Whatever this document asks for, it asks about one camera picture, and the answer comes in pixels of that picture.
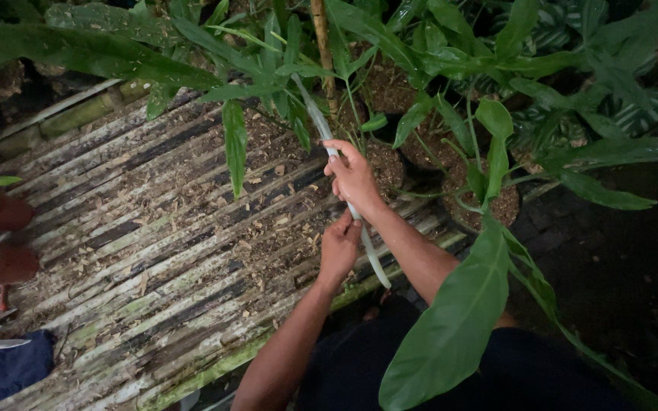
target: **person's left hand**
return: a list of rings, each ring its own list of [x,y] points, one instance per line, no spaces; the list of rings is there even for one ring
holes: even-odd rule
[[[350,210],[324,230],[322,265],[316,282],[334,292],[342,284],[357,259],[357,244],[362,233],[362,220],[353,220]]]

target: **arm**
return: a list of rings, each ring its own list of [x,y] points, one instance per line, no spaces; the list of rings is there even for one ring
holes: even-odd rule
[[[357,259],[361,227],[361,221],[352,221],[346,210],[324,231],[315,283],[248,367],[235,394],[233,411],[286,408],[306,371],[334,294]]]
[[[418,294],[431,304],[446,276],[459,264],[398,216],[379,195],[367,160],[349,142],[329,140],[324,146],[342,151],[346,159],[329,158],[324,174],[336,174],[332,189],[372,224],[397,259]]]

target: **bamboo stake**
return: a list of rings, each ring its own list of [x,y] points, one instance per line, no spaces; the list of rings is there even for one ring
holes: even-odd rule
[[[311,0],[311,14],[314,15],[316,43],[319,45],[322,67],[326,70],[333,71],[334,64],[332,63],[331,50],[329,50],[329,27],[324,11],[324,0]],[[324,77],[324,85],[327,89],[327,100],[329,101],[331,117],[336,119],[337,112],[339,112],[339,102],[337,102],[335,96],[336,85],[334,84],[334,77],[330,75]]]

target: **dark shirt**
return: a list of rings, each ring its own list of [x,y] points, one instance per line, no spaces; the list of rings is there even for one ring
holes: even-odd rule
[[[418,311],[395,297],[378,318],[335,333],[316,346],[299,389],[297,409],[379,410],[380,382]],[[498,328],[478,372],[413,409],[633,410],[574,353],[534,333]]]

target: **dark clothing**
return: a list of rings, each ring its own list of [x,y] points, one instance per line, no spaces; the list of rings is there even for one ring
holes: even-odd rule
[[[23,338],[31,341],[0,350],[0,401],[44,379],[54,368],[49,331],[38,330]]]
[[[379,316],[321,340],[301,384],[299,410],[376,410],[385,370],[420,313],[391,296]],[[499,328],[491,333],[479,372],[414,409],[584,409],[633,407],[572,352],[534,333]]]

